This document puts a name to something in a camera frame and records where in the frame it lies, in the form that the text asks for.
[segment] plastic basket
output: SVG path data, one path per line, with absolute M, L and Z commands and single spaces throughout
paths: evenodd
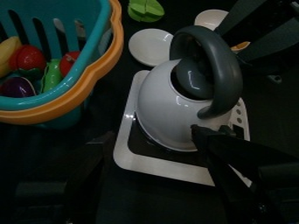
M 80 47 L 73 21 L 81 21 L 84 24 L 87 43 L 57 87 L 27 98 L 0 96 L 0 122 L 67 128 L 80 119 L 80 105 L 89 97 L 97 80 L 117 63 L 121 54 L 124 33 L 120 23 L 120 4 L 117 0 L 51 0 L 39 3 L 33 0 L 3 0 L 0 2 L 3 27 L 0 28 L 4 28 L 8 37 L 19 34 L 13 22 L 8 19 L 12 12 L 23 21 L 29 44 L 43 49 L 44 45 L 33 27 L 33 20 L 37 19 L 41 23 L 52 58 L 63 55 L 53 19 L 57 18 L 63 22 L 68 51 L 79 50 Z M 108 46 L 109 33 L 113 38 Z

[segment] purple eggplant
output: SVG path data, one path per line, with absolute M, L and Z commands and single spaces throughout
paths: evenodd
M 36 95 L 32 83 L 24 77 L 12 77 L 3 82 L 0 95 L 23 98 Z

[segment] kettle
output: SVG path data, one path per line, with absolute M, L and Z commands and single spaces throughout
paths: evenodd
M 196 151 L 191 125 L 228 125 L 243 80 L 235 53 L 206 27 L 182 28 L 172 37 L 170 61 L 144 78 L 135 114 L 145 135 L 164 148 Z

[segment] toy eggplant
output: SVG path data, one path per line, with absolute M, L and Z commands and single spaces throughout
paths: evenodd
M 61 82 L 61 70 L 60 70 L 60 60 L 52 59 L 47 64 L 44 69 L 44 76 L 41 78 L 41 93 L 53 89 Z
M 36 95 L 32 83 L 24 77 L 8 78 L 0 86 L 0 95 L 23 98 Z

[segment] kettle handle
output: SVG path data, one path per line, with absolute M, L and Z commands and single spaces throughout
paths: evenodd
M 222 37 L 208 28 L 198 25 L 182 28 L 172 37 L 170 60 L 190 57 L 186 42 L 195 38 L 206 52 L 214 76 L 211 105 L 200 109 L 200 119 L 226 114 L 236 105 L 243 89 L 242 73 L 235 53 Z

